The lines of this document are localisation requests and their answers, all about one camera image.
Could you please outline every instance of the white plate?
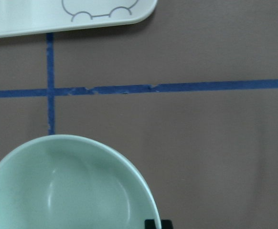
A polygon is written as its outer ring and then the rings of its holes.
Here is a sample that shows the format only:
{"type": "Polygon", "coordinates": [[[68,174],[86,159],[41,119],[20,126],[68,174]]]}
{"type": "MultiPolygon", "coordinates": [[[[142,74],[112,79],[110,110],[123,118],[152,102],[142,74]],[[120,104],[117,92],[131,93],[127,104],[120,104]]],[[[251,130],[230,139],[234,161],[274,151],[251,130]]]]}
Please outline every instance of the white plate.
{"type": "Polygon", "coordinates": [[[157,0],[0,0],[0,37],[133,24],[157,0]]]}

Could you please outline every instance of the black object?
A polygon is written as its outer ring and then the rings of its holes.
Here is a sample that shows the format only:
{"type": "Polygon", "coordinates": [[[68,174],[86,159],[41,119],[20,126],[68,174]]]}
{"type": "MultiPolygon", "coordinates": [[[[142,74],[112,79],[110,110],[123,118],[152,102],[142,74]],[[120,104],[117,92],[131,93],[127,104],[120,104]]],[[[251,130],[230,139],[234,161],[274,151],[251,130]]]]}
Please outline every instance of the black object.
{"type": "MultiPolygon", "coordinates": [[[[144,222],[145,229],[156,229],[155,221],[153,219],[147,219],[144,222]]],[[[172,221],[169,219],[161,220],[162,229],[173,229],[172,221]]]]}

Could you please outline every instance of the cartoon drawing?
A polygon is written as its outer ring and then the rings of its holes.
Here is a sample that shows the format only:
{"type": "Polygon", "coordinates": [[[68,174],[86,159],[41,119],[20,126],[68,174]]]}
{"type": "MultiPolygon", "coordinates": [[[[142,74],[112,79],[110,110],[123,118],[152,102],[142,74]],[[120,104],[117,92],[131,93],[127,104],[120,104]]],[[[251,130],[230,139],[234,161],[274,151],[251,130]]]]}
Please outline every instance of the cartoon drawing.
{"type": "Polygon", "coordinates": [[[64,11],[71,15],[71,21],[79,14],[87,14],[90,19],[111,17],[116,10],[123,9],[132,15],[131,9],[139,0],[62,0],[64,11]]]}

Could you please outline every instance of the blue tape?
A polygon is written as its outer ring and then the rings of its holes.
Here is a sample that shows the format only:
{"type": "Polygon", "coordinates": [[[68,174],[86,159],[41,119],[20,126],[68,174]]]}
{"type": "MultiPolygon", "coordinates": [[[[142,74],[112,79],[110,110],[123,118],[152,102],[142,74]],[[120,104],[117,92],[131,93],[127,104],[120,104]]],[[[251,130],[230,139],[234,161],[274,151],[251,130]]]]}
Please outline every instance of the blue tape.
{"type": "Polygon", "coordinates": [[[54,91],[54,48],[53,33],[47,33],[47,73],[48,73],[48,134],[55,134],[55,91],[54,91]]]}
{"type": "Polygon", "coordinates": [[[165,83],[156,86],[150,84],[103,86],[91,89],[85,87],[54,88],[54,73],[48,75],[47,89],[10,90],[0,91],[0,98],[10,97],[48,97],[49,123],[54,127],[54,97],[68,95],[95,95],[95,94],[137,94],[137,93],[169,93],[195,91],[223,91],[223,90],[254,90],[278,89],[278,80],[252,81],[223,81],[201,83],[165,83]]]}

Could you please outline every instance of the horizontal blue tape strip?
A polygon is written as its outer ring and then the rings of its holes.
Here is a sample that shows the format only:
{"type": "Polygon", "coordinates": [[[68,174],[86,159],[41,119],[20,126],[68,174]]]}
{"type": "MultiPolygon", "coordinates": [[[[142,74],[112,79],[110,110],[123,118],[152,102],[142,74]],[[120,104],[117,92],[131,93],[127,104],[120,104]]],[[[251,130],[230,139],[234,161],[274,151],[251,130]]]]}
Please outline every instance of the horizontal blue tape strip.
{"type": "MultiPolygon", "coordinates": [[[[194,91],[222,91],[248,89],[278,89],[278,80],[223,81],[201,83],[165,83],[156,86],[150,84],[102,86],[94,88],[71,87],[55,88],[55,96],[94,95],[94,94],[137,94],[137,93],[168,93],[194,91]]],[[[0,91],[4,97],[35,97],[47,96],[47,89],[0,91]]]]}
{"type": "Polygon", "coordinates": [[[0,91],[0,98],[47,96],[47,89],[0,91]]]}

